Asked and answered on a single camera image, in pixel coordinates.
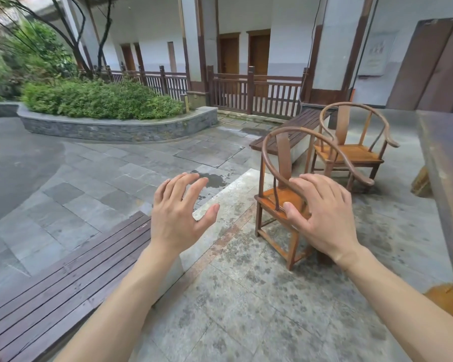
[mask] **chair seat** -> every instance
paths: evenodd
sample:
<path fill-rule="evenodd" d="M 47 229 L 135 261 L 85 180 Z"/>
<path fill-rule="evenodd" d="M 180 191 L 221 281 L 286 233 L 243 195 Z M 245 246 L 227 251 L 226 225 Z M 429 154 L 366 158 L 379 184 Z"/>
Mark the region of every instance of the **chair seat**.
<path fill-rule="evenodd" d="M 317 155 L 319 155 L 323 161 L 328 161 L 330 146 L 324 145 L 323 150 L 321 150 L 320 145 L 315 145 L 314 147 Z M 363 145 L 342 145 L 340 146 L 340 149 L 353 164 L 381 164 L 384 162 L 384 160 L 378 158 L 379 154 L 368 151 L 369 148 Z M 343 158 L 338 156 L 336 164 L 341 164 L 343 162 Z"/>
<path fill-rule="evenodd" d="M 299 212 L 301 212 L 303 199 L 300 198 L 295 192 L 293 192 L 289 188 L 284 188 L 284 189 L 277 188 L 277 194 L 279 197 L 280 207 L 283 207 L 285 202 L 290 202 L 297 208 L 297 210 Z M 258 195 L 255 195 L 254 197 L 255 197 L 255 200 L 257 200 L 257 202 L 259 202 L 264 208 L 268 208 L 271 211 L 275 212 L 276 215 L 278 217 L 280 217 L 280 219 L 283 219 L 284 221 L 288 221 L 287 215 L 285 214 L 285 212 L 283 210 L 279 210 L 279 211 L 275 210 L 275 194 L 273 193 L 273 188 L 263 192 L 263 197 L 259 197 Z M 302 215 L 306 219 L 308 219 L 310 217 L 308 206 L 306 206 Z"/>

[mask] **building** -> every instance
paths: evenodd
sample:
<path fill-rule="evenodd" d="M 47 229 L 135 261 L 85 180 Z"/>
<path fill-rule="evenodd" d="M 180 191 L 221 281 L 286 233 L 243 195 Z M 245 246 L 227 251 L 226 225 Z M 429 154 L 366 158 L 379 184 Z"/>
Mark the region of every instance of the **building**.
<path fill-rule="evenodd" d="M 96 55 L 106 5 L 61 1 L 76 29 L 82 8 L 83 45 Z M 51 0 L 24 3 L 63 29 Z M 453 111 L 453 0 L 115 0 L 111 17 L 104 57 L 112 70 L 163 65 L 187 72 L 188 89 L 199 94 L 208 89 L 208 65 L 234 74 L 253 65 L 270 76 L 309 67 L 299 96 L 308 103 L 348 100 L 354 89 L 354 102 L 376 107 Z"/>

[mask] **forearm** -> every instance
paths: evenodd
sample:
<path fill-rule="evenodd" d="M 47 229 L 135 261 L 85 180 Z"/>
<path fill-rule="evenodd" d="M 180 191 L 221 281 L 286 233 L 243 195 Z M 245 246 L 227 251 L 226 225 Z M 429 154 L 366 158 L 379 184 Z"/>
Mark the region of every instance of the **forearm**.
<path fill-rule="evenodd" d="M 453 361 L 453 317 L 362 247 L 347 274 L 413 361 Z"/>
<path fill-rule="evenodd" d="M 95 311 L 56 362 L 127 361 L 174 257 L 148 246 L 118 288 Z"/>

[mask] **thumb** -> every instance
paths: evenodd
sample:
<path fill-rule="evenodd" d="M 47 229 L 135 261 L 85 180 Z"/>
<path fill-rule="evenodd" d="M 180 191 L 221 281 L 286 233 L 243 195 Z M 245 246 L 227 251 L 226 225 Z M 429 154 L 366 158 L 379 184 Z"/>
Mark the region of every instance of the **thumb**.
<path fill-rule="evenodd" d="M 308 221 L 300 214 L 292 203 L 284 202 L 284 210 L 287 219 L 294 224 L 297 230 L 308 230 Z"/>
<path fill-rule="evenodd" d="M 198 237 L 203 235 L 203 233 L 216 222 L 216 217 L 218 215 L 219 209 L 220 205 L 218 203 L 215 203 L 213 206 L 208 208 L 203 217 L 197 221 L 194 230 Z"/>

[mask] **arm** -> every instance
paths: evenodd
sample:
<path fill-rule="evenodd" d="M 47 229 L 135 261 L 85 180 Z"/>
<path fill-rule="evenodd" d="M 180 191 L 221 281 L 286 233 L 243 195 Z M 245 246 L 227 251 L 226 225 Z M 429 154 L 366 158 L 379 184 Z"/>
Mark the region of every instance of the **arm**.
<path fill-rule="evenodd" d="M 291 181 L 302 188 L 312 216 L 304 219 L 287 203 L 287 217 L 315 248 L 344 269 L 409 357 L 453 362 L 453 317 L 389 271 L 357 241 L 351 194 L 322 175 L 303 174 Z"/>
<path fill-rule="evenodd" d="M 207 178 L 198 178 L 199 174 L 183 173 L 159 186 L 151 214 L 151 244 L 55 362 L 129 359 L 158 288 L 175 258 L 216 221 L 218 204 L 211 206 L 199 221 L 192 216 L 198 195 L 208 182 Z"/>

